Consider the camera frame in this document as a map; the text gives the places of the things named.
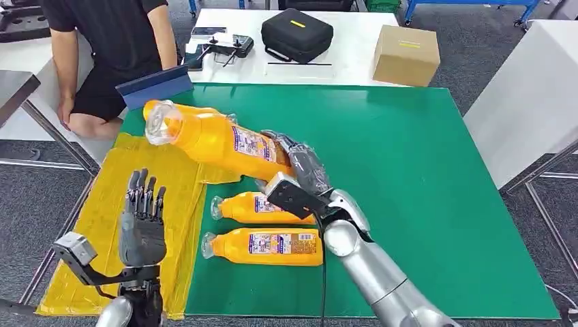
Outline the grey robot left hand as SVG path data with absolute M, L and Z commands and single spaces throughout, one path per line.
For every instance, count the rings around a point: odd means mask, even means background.
M 119 256 L 127 267 L 154 266 L 167 252 L 164 227 L 166 188 L 143 168 L 132 172 L 120 216 Z

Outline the person's right hand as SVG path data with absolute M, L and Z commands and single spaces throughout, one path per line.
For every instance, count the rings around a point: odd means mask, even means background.
M 73 97 L 62 97 L 59 101 L 59 106 L 57 108 L 57 116 L 60 124 L 68 131 L 70 131 L 70 115 L 74 107 Z

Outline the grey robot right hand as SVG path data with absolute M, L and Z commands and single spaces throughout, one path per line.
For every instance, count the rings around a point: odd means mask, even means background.
M 332 189 L 329 176 L 312 147 L 270 129 L 262 130 L 261 134 L 276 141 L 287 154 L 302 189 L 317 196 Z

